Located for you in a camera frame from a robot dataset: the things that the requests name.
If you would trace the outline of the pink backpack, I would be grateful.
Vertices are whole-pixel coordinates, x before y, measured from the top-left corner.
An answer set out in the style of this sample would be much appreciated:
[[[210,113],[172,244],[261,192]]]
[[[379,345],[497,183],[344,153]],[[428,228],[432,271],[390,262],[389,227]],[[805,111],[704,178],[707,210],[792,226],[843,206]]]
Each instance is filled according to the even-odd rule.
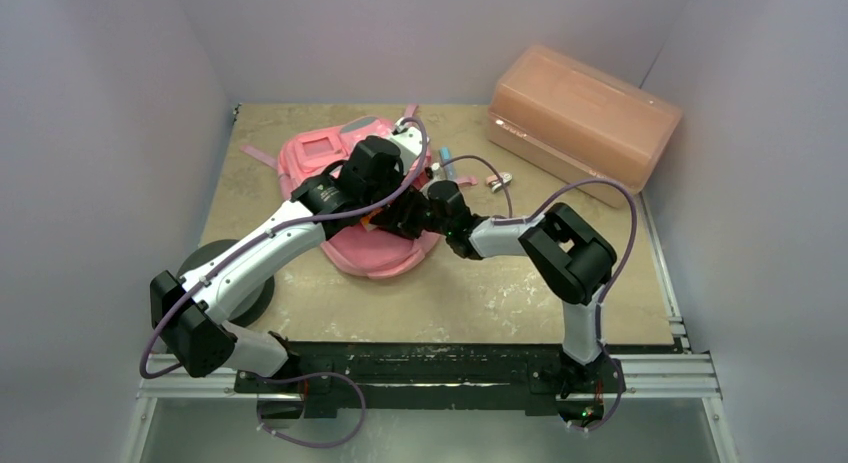
[[[387,118],[364,116],[345,125],[312,130],[295,135],[271,156],[250,145],[241,151],[276,170],[284,199],[309,177],[329,164],[349,157],[357,142],[369,135],[387,138],[395,123]],[[421,263],[439,242],[436,233],[424,232],[415,240],[379,230],[367,217],[340,231],[321,244],[329,260],[341,271],[370,279],[386,279],[403,274]]]

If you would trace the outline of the orange book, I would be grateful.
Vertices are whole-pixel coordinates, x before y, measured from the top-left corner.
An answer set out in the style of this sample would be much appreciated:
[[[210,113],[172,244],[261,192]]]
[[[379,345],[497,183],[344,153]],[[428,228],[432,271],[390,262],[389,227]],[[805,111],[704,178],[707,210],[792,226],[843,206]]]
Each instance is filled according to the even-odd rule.
[[[394,234],[397,231],[397,212],[391,208],[375,210],[363,219],[367,231],[381,230]]]

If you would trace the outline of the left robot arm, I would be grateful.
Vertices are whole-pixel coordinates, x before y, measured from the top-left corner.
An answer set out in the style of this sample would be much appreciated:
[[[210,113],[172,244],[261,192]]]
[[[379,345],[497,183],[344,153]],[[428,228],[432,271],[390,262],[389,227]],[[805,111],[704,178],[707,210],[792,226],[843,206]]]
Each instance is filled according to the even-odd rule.
[[[423,173],[428,152],[429,138],[418,130],[369,135],[347,157],[306,178],[222,254],[182,276],[168,270],[156,275],[150,283],[151,339],[162,341],[176,362],[151,371],[146,349],[141,376],[155,379],[182,369],[202,378],[229,368],[259,375],[275,392],[292,388],[298,365],[283,340],[233,323],[233,311],[285,265],[397,201]]]

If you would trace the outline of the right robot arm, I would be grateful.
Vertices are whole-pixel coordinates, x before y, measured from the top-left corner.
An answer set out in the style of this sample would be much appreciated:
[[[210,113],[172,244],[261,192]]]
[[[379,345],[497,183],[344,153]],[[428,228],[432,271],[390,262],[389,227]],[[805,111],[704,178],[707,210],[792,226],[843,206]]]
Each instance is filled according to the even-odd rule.
[[[517,219],[481,216],[456,183],[437,181],[424,191],[405,190],[372,222],[406,239],[439,234],[464,259],[528,258],[562,303],[564,382],[584,390],[599,379],[606,351],[601,304],[626,259],[569,205]]]

